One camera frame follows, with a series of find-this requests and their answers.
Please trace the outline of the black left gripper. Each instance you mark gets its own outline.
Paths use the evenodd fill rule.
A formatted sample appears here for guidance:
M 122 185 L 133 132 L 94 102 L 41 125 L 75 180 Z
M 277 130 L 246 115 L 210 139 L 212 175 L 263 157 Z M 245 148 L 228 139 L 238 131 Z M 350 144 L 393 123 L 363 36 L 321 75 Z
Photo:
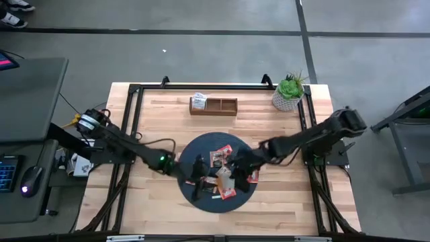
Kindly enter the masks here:
M 204 188 L 203 177 L 208 176 L 209 166 L 201 155 L 197 155 L 193 162 L 178 162 L 178 184 L 185 182 L 195 183 L 191 199 L 193 202 L 199 200 Z

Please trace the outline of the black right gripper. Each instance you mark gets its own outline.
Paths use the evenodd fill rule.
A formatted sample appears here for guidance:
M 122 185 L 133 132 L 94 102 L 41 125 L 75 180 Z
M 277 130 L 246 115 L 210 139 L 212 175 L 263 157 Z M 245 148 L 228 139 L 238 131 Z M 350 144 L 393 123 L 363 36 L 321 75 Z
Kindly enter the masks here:
M 259 171 L 265 164 L 265 153 L 262 149 L 239 149 L 228 164 L 234 175 L 235 188 L 243 192 L 248 192 L 250 189 L 249 175 L 254 171 Z

